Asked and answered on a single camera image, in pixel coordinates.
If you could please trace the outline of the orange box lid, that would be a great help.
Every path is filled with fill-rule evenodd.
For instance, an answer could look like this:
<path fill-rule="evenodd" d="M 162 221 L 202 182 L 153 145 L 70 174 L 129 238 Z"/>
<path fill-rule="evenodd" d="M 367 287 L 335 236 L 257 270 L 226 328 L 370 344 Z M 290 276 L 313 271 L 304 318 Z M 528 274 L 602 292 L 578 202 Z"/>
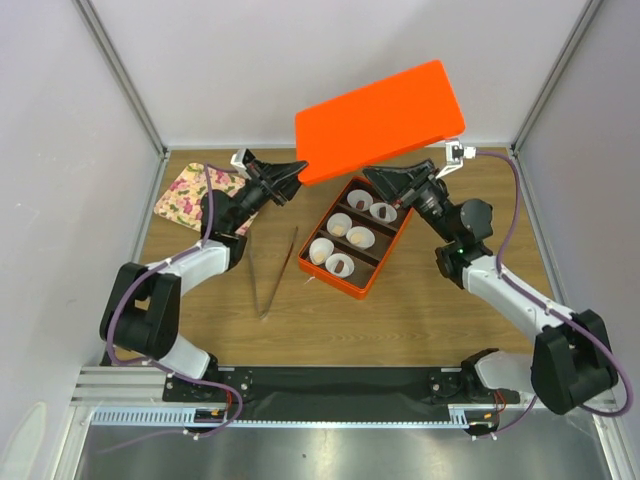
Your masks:
<path fill-rule="evenodd" d="M 312 186 L 464 132 L 443 63 L 433 60 L 306 108 L 295 116 L 296 154 Z"/>

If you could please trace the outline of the steel serving tongs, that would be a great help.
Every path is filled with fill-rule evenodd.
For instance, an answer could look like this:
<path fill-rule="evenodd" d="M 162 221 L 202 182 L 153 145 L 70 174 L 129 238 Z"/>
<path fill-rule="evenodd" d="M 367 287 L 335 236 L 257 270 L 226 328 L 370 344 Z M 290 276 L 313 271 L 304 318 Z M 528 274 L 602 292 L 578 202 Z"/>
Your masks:
<path fill-rule="evenodd" d="M 299 227 L 295 226 L 288 236 L 284 254 L 279 258 L 276 267 L 267 270 L 259 269 L 256 260 L 253 235 L 247 236 L 246 256 L 250 278 L 252 302 L 255 314 L 260 321 L 265 321 L 273 307 L 280 284 L 293 255 L 294 246 L 299 234 Z"/>

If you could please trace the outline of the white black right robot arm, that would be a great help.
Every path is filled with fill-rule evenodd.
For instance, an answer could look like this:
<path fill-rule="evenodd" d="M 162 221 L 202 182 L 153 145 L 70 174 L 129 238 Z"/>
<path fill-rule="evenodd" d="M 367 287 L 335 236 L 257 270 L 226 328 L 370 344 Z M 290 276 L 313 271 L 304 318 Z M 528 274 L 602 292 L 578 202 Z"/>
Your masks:
<path fill-rule="evenodd" d="M 482 299 L 533 344 L 532 357 L 488 349 L 460 377 L 462 394 L 482 402 L 495 390 L 536 396 L 563 415 L 619 381 L 606 327 L 591 310 L 572 311 L 513 275 L 485 245 L 493 233 L 492 206 L 473 198 L 455 204 L 432 161 L 363 171 L 384 202 L 409 207 L 444 240 L 436 249 L 443 277 Z"/>

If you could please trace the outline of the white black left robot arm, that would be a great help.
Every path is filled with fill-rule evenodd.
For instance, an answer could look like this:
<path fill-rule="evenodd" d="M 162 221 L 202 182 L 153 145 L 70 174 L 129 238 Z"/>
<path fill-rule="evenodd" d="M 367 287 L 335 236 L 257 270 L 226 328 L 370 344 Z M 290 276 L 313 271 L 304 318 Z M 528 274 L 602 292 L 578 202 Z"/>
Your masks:
<path fill-rule="evenodd" d="M 198 400 L 218 393 L 220 377 L 216 358 L 180 335 L 181 299 L 239 263 L 247 244 L 239 229 L 267 203 L 291 201 L 308 166 L 263 162 L 246 149 L 234 155 L 232 165 L 244 179 L 235 194 L 214 188 L 211 168 L 204 168 L 200 237 L 193 246 L 160 262 L 120 267 L 99 329 L 113 364 L 126 363 L 118 349 L 134 352 L 138 362 L 185 377 L 185 388 Z"/>

